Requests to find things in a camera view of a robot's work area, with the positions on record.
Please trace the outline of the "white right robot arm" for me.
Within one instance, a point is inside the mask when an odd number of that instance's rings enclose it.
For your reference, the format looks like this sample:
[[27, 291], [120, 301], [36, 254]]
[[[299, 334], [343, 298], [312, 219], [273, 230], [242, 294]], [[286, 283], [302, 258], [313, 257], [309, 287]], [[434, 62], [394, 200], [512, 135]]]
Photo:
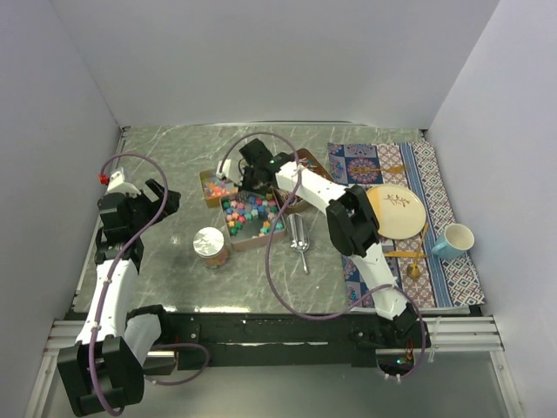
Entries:
[[365, 189], [342, 186], [310, 171], [295, 153], [272, 155], [257, 138], [239, 152], [245, 161], [237, 181], [240, 189], [258, 192], [272, 185], [322, 212], [332, 245], [357, 267], [376, 314], [386, 320], [380, 328], [383, 341], [400, 347], [409, 340], [417, 324], [417, 309], [403, 295], [388, 266], [379, 238], [379, 220]]

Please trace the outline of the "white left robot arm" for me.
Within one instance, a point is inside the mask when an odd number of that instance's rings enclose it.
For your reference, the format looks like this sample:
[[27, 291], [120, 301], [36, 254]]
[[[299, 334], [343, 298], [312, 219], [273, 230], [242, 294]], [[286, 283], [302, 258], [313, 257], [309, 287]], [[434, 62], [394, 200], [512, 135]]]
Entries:
[[175, 213], [180, 194], [146, 180], [156, 195], [113, 173], [97, 202], [101, 226], [95, 238], [97, 280], [91, 308], [73, 346], [60, 350], [57, 368], [75, 416], [121, 415], [144, 394], [143, 365], [150, 348], [168, 347], [173, 328], [160, 305], [129, 310], [131, 289], [144, 254], [141, 235]]

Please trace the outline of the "clear glass jar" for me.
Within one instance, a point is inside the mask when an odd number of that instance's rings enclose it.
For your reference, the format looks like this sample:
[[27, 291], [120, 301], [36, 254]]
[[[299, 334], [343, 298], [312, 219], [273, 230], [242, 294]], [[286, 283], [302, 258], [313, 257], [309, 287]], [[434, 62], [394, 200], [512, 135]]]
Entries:
[[205, 267], [209, 269], [220, 268], [225, 265], [229, 259], [229, 250], [226, 246], [223, 246], [214, 254], [201, 254], [199, 258], [203, 261]]

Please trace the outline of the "silver metal scoop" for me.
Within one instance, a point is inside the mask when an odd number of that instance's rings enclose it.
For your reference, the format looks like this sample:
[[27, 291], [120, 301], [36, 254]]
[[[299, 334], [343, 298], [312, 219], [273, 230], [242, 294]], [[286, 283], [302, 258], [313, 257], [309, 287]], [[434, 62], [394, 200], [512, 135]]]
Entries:
[[302, 266], [305, 274], [309, 275], [310, 270], [305, 257], [305, 252], [309, 249], [310, 240], [307, 234], [303, 217], [299, 213], [291, 213], [287, 219], [290, 247], [300, 254]]

